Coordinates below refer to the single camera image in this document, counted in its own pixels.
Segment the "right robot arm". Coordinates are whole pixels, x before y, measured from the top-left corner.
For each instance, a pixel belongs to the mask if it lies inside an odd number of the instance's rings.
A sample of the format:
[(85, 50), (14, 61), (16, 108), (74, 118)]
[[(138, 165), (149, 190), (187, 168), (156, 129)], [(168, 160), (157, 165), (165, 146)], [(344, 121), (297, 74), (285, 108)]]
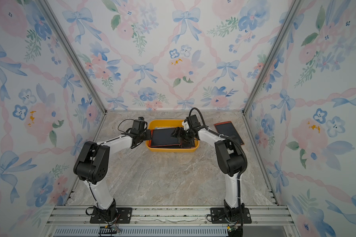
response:
[(203, 126), (187, 130), (177, 127), (173, 129), (171, 136), (186, 141), (200, 140), (215, 149), (218, 166), (225, 177), (225, 218), (231, 223), (242, 221), (244, 201), (241, 178), (247, 169), (248, 161), (240, 143)]

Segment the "yellow plastic storage box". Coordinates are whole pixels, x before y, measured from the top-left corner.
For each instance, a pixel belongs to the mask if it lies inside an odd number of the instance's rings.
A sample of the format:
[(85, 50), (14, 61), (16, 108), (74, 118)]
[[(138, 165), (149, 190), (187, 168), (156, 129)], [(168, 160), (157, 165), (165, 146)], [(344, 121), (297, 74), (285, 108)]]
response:
[(183, 127), (183, 119), (155, 119), (150, 122), (148, 129), (151, 130), (152, 139), (145, 142), (151, 152), (165, 153), (192, 153), (195, 152), (200, 142), (191, 140), (186, 142), (180, 138), (171, 136), (177, 127)]

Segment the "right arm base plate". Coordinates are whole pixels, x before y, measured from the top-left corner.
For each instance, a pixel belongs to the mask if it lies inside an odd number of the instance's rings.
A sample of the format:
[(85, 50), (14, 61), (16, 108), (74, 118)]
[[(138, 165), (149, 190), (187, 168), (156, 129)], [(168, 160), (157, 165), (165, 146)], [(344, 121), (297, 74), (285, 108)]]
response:
[(207, 221), (212, 224), (251, 224), (251, 214), (246, 207), (229, 209), (227, 207), (210, 208), (210, 214), (207, 215)]

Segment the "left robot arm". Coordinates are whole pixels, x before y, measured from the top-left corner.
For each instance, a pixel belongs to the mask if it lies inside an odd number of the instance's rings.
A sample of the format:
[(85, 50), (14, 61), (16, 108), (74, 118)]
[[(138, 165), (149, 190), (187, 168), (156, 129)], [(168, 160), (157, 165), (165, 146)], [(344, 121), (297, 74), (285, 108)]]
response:
[(151, 140), (151, 131), (147, 129), (142, 132), (123, 133), (101, 143), (88, 141), (83, 145), (73, 171), (85, 183), (95, 200), (93, 206), (95, 217), (113, 222), (118, 216), (116, 201), (110, 194), (105, 180), (110, 155), (124, 149), (135, 148), (149, 140)]

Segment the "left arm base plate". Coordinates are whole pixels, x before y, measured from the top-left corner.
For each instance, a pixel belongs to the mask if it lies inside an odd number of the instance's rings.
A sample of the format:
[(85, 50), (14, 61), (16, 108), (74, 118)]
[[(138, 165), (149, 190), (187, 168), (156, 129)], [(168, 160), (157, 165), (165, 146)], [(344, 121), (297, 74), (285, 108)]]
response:
[(91, 224), (129, 224), (132, 211), (131, 207), (111, 207), (102, 210), (93, 206), (86, 209), (86, 214), (91, 217)]

